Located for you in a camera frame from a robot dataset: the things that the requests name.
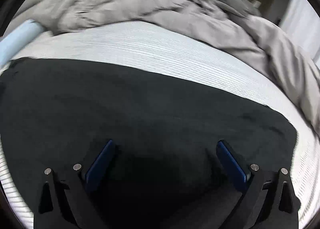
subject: mattress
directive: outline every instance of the mattress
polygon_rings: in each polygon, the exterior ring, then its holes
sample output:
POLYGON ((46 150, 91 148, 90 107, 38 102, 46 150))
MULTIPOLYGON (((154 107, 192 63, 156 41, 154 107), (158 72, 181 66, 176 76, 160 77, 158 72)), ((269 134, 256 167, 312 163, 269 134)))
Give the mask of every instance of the mattress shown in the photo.
MULTIPOLYGON (((303 228, 319 209, 318 136, 276 85, 235 57, 189 37, 139 21, 59 36, 45 32, 14 58, 25 56, 135 67, 209 85, 269 106, 283 114, 297 130, 290 172, 295 193, 301 201, 299 228, 303 228)), ((14 186, 3 151, 0 151, 0 163, 0 181, 13 211, 27 228, 33 228, 33 214, 14 186)))

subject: blue gripper pad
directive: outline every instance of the blue gripper pad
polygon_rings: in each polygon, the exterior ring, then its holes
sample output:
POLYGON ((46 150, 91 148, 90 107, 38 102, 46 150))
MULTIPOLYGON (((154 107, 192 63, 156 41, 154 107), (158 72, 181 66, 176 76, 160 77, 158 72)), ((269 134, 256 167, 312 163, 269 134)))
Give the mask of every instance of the blue gripper pad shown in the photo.
POLYGON ((251 174, 249 169, 239 163, 239 156, 233 152, 230 145, 224 140, 217 143, 216 153, 234 187, 240 192, 245 192, 251 174))
POLYGON ((106 169, 115 154, 115 149, 116 145, 110 139, 85 174, 84 187, 87 192, 95 191, 98 188, 106 169))

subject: metal screw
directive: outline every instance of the metal screw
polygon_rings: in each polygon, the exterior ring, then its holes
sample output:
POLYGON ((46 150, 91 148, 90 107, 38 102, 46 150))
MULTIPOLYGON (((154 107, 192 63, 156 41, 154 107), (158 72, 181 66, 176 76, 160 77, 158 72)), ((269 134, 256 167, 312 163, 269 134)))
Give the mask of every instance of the metal screw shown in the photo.
POLYGON ((75 164, 74 166, 73 166, 73 169, 74 170, 79 170, 81 168, 81 164, 75 164))
POLYGON ((287 173, 288 173, 288 171, 284 167, 281 168, 281 172, 282 172, 282 174, 285 174, 285 175, 287 175, 287 173))
POLYGON ((254 170, 254 171, 257 171, 259 170, 259 166, 257 164, 251 164, 251 169, 254 170))
POLYGON ((51 168, 47 168, 47 169, 44 171, 44 173, 45 173, 46 175, 49 175, 49 174, 51 173, 51 168))

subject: wrinkled fabric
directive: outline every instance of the wrinkled fabric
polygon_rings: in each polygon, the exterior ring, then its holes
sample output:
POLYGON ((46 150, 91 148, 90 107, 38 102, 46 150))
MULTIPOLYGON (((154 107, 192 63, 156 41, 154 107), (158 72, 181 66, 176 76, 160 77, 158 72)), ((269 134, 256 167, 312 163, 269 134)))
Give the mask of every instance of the wrinkled fabric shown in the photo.
POLYGON ((263 18, 243 16, 217 0, 44 0, 32 18, 55 35, 142 20, 203 41, 276 83, 320 134, 319 71, 263 18))

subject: white curtain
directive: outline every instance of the white curtain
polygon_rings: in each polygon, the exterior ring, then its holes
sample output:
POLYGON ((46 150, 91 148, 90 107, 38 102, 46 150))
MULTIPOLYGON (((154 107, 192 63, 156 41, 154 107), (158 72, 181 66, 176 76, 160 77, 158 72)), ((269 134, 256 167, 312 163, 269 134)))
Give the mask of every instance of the white curtain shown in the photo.
POLYGON ((307 0, 290 0, 280 28, 320 64, 320 18, 307 0))

